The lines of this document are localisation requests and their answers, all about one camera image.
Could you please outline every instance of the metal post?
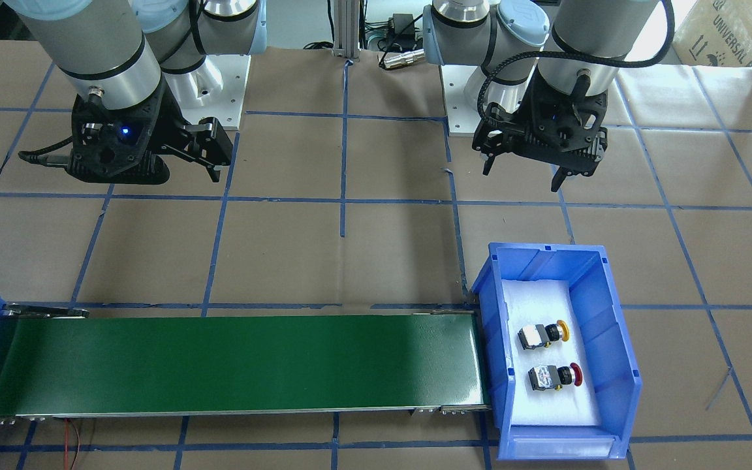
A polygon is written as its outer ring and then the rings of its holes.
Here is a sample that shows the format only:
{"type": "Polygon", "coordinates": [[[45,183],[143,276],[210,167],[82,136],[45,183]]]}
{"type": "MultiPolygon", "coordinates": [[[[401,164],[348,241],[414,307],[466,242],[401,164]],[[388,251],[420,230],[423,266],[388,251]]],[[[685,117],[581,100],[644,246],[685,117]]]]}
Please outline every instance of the metal post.
{"type": "Polygon", "coordinates": [[[358,9],[361,0],[335,0],[335,43],[332,53],[345,59],[358,59],[358,9]]]}

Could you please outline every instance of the cardboard box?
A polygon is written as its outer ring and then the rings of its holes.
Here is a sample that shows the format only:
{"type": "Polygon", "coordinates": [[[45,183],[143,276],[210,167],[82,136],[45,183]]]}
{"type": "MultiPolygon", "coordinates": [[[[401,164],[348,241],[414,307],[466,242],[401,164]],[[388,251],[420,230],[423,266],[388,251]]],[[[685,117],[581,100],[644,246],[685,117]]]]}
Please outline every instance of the cardboard box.
{"type": "Polygon", "coordinates": [[[698,0],[673,45],[689,65],[752,67],[752,0],[698,0]]]}

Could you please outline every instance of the white sheet in bin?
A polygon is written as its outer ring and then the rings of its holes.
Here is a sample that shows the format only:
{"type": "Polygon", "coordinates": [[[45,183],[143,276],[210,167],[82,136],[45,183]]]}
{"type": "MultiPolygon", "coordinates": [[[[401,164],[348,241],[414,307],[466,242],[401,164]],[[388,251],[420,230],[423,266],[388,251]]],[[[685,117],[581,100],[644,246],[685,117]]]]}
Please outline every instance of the white sheet in bin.
{"type": "Polygon", "coordinates": [[[524,426],[596,426],[600,424],[597,398],[594,395],[585,346],[566,281],[503,281],[504,301],[509,312],[512,361],[516,371],[516,397],[512,407],[512,424],[524,426]],[[553,342],[549,348],[524,350],[518,332],[528,324],[567,322],[571,338],[553,342]],[[582,367],[582,386],[561,390],[532,390],[527,372],[535,366],[582,367]]]}

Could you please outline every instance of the green surface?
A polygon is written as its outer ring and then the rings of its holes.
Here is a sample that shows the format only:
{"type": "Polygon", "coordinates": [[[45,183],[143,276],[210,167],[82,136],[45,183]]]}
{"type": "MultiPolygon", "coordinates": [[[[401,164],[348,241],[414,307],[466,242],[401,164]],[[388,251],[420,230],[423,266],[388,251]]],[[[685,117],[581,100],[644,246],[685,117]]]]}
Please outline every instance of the green surface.
{"type": "Polygon", "coordinates": [[[486,403],[472,315],[0,321],[0,416],[486,403]]]}

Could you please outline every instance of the tiled floor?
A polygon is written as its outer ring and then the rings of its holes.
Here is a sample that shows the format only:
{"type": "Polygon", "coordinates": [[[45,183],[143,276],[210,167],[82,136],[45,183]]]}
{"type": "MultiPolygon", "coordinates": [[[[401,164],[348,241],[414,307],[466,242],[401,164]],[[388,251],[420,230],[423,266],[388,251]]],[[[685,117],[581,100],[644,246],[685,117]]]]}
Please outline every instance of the tiled floor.
{"type": "MultiPolygon", "coordinates": [[[[535,161],[480,175],[436,68],[375,60],[270,50],[221,184],[171,160],[161,187],[107,187],[6,158],[62,138],[72,95],[39,46],[0,42],[0,294],[95,317],[470,309],[490,241],[603,244],[645,384],[629,458],[498,462],[484,413],[350,413],[77,420],[78,468],[752,468],[752,70],[621,72],[606,160],[556,195],[535,161]]],[[[0,426],[0,468],[62,451],[60,422],[0,426]]]]}

